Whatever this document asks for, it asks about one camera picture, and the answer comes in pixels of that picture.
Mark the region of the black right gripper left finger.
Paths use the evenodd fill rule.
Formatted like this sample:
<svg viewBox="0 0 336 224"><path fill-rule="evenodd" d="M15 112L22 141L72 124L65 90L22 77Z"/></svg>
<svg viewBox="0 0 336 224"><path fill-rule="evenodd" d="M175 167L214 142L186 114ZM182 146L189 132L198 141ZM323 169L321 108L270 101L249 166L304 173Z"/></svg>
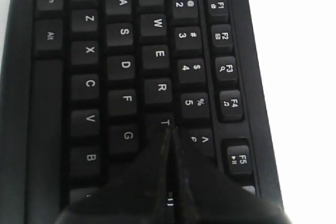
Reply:
<svg viewBox="0 0 336 224"><path fill-rule="evenodd" d="M172 129L161 129L121 178L66 207L55 223L165 223Z"/></svg>

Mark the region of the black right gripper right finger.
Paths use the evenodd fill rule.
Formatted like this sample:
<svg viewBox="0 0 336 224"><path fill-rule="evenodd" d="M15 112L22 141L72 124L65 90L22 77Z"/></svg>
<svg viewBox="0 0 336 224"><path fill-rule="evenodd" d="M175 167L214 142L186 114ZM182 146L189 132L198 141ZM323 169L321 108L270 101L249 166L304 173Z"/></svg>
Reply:
<svg viewBox="0 0 336 224"><path fill-rule="evenodd" d="M277 204L244 190L172 129L172 191L176 223L290 223Z"/></svg>

